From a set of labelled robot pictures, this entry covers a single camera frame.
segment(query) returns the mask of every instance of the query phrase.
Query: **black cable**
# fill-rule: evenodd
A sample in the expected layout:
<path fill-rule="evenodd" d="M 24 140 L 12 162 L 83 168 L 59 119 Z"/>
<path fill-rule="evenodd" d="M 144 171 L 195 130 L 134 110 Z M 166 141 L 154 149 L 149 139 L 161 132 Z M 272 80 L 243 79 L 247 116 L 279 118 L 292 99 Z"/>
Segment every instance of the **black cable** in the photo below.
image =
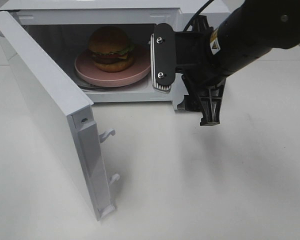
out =
<path fill-rule="evenodd" d="M 200 15 L 200 13 L 205 10 L 214 0 L 209 0 L 207 1 L 189 20 L 189 22 L 185 25 L 183 31 L 186 32 L 188 30 L 188 28 L 190 27 L 190 25 L 193 23 L 193 21 L 195 20 L 196 17 L 198 17 Z"/>

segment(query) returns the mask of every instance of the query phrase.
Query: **microwave door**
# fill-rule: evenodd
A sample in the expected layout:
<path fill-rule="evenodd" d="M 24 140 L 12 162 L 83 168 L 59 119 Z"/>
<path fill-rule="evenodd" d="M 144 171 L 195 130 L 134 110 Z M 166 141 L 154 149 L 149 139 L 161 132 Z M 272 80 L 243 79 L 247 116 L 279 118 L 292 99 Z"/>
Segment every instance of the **microwave door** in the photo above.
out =
<path fill-rule="evenodd" d="M 114 206 L 93 102 L 6 11 L 0 12 L 0 44 L 16 91 L 21 91 L 42 135 L 99 220 Z"/>

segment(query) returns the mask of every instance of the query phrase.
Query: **sticker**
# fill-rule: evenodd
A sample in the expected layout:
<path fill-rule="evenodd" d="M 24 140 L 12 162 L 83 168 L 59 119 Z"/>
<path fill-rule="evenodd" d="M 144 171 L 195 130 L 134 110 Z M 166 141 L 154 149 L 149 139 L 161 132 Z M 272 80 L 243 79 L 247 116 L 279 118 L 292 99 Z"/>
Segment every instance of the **sticker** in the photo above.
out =
<path fill-rule="evenodd" d="M 211 48 L 211 52 L 213 55 L 216 55 L 217 52 L 219 52 L 221 50 L 221 47 L 220 47 L 220 44 L 218 41 L 218 30 L 219 30 L 219 28 L 214 30 L 214 32 L 211 34 L 211 37 L 210 37 L 210 48 Z"/>

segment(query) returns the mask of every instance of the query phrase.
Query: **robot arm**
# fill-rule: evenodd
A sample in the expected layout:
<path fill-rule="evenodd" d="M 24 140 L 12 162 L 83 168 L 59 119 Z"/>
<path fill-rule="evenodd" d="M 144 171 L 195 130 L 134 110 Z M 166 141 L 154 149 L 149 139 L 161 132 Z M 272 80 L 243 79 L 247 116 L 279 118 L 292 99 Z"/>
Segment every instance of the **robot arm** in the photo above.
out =
<path fill-rule="evenodd" d="M 220 123 L 226 78 L 268 53 L 300 43 L 300 0 L 245 0 L 217 29 L 198 15 L 191 31 L 174 32 L 163 23 L 153 35 L 153 86 L 170 89 L 175 73 L 189 95 L 185 110 L 202 112 L 200 125 Z"/>

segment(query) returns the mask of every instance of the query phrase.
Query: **white microwave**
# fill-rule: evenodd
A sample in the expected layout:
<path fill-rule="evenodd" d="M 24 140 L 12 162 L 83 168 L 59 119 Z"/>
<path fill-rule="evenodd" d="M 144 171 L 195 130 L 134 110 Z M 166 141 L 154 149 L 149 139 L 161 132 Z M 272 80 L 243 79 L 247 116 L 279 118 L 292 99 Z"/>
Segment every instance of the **white microwave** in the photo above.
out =
<path fill-rule="evenodd" d="M 119 26 L 150 51 L 156 25 L 167 23 L 182 31 L 204 2 L 9 0 L 0 8 L 0 44 L 19 90 L 97 220 L 115 209 L 100 147 L 115 132 L 99 135 L 92 105 L 169 101 L 177 109 L 187 90 L 177 75 L 169 93 L 155 91 L 151 73 L 128 86 L 89 89 L 75 74 L 75 58 L 87 48 L 92 32 L 105 25 Z M 204 15 L 217 27 L 229 10 L 216 0 Z"/>

